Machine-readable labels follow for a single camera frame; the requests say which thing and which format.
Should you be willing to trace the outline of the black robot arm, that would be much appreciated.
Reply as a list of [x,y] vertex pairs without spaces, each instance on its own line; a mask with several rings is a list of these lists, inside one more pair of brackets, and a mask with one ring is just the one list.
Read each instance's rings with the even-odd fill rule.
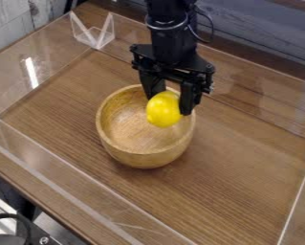
[[152,43],[131,46],[132,67],[149,99],[167,90],[168,80],[180,84],[179,110],[188,116],[201,94],[212,92],[216,68],[199,55],[197,42],[212,41],[213,21],[197,0],[145,0],[145,4]]

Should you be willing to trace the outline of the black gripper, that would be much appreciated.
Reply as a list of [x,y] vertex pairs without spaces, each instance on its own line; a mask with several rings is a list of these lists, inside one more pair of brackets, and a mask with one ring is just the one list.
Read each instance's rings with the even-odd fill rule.
[[180,113],[191,115],[201,94],[212,92],[215,66],[197,52],[185,55],[180,62],[165,64],[153,56],[151,44],[133,44],[129,51],[133,54],[132,67],[137,70],[147,98],[151,100],[167,90],[167,80],[176,82],[180,85]]

